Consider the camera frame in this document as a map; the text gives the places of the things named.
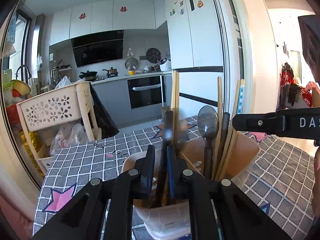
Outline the person's right hand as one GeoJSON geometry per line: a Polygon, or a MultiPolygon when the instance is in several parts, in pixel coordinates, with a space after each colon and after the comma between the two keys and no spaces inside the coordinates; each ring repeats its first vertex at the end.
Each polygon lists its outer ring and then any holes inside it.
{"type": "Polygon", "coordinates": [[[314,216],[319,217],[320,215],[320,149],[318,148],[314,158],[314,176],[315,184],[312,189],[312,211],[314,216]]]}

